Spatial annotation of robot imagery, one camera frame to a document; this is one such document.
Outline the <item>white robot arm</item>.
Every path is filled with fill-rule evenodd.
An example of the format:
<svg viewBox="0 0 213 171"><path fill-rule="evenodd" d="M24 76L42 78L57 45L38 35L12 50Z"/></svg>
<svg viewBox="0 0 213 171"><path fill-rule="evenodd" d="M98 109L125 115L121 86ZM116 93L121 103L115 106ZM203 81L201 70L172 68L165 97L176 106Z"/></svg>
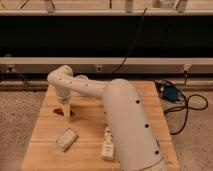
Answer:
<svg viewBox="0 0 213 171"><path fill-rule="evenodd" d="M140 94L129 81L74 77L67 65L50 72L47 80L61 103L70 100L71 90L102 101L122 171L168 171Z"/></svg>

